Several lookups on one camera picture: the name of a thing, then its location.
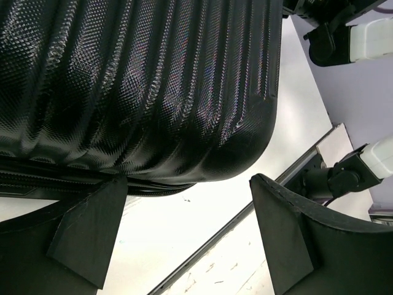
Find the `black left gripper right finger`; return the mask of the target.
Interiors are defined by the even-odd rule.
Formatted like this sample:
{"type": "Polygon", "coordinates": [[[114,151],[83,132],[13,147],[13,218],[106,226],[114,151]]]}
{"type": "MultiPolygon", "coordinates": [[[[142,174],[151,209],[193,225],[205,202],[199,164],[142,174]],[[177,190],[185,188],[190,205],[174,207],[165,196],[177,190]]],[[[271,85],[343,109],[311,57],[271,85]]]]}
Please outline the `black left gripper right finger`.
{"type": "Polygon", "coordinates": [[[250,180],[276,294],[391,294],[392,228],[339,213],[262,174],[250,180]]]}

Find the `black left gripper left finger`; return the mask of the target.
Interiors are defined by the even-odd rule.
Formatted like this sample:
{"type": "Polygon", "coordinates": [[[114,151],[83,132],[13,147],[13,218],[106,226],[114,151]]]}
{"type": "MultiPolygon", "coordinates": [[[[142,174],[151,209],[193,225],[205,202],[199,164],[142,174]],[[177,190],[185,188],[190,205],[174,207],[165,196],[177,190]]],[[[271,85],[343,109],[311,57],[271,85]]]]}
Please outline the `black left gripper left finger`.
{"type": "Polygon", "coordinates": [[[1,294],[103,289],[128,193],[116,176],[1,222],[1,294]]]}

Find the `black ribbed hard suitcase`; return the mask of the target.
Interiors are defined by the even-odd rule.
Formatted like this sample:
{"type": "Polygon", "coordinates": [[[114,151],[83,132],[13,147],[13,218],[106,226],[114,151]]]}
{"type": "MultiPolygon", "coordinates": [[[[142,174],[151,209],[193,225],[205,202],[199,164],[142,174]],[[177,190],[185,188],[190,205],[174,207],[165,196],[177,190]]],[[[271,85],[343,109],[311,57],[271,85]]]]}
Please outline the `black ribbed hard suitcase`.
{"type": "Polygon", "coordinates": [[[267,148],[281,1],[2,1],[1,186],[168,195],[267,148]]]}

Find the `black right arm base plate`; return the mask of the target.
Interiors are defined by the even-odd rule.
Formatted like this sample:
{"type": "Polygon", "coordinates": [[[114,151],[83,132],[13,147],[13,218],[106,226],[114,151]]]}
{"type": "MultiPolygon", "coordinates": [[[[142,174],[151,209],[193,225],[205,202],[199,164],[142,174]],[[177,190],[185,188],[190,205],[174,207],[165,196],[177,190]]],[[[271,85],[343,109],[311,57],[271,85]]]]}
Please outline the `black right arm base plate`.
{"type": "Polygon", "coordinates": [[[298,195],[323,204],[333,198],[328,173],[323,157],[313,152],[298,159],[276,181],[298,195]]]}

